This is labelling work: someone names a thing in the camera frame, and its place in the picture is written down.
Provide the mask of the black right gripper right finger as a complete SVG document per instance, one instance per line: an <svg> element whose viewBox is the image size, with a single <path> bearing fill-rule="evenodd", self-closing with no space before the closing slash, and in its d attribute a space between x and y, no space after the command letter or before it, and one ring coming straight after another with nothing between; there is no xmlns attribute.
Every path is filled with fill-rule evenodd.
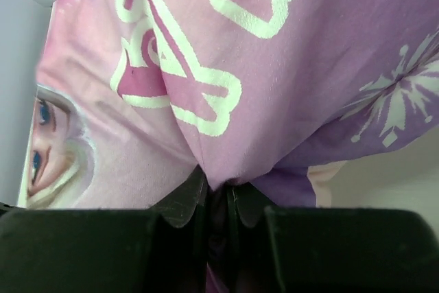
<svg viewBox="0 0 439 293"><path fill-rule="evenodd" d="M233 292L437 292L438 238L411 211L278 207L230 187Z"/></svg>

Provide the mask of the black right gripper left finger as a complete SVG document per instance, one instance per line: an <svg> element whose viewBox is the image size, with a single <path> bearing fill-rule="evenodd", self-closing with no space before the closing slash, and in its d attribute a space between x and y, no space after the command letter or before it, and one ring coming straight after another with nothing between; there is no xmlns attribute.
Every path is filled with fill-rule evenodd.
<svg viewBox="0 0 439 293"><path fill-rule="evenodd" d="M150 209L1 208L2 292L203 292L207 183L197 167Z"/></svg>

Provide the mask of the purple Elsa print pillowcase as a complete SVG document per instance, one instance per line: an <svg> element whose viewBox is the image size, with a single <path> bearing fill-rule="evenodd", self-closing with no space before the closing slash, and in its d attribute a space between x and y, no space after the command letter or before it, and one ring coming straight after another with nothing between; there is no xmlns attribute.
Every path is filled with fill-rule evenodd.
<svg viewBox="0 0 439 293"><path fill-rule="evenodd" d="M148 208L196 167L328 207L438 125L438 0L55 0L36 83L28 209Z"/></svg>

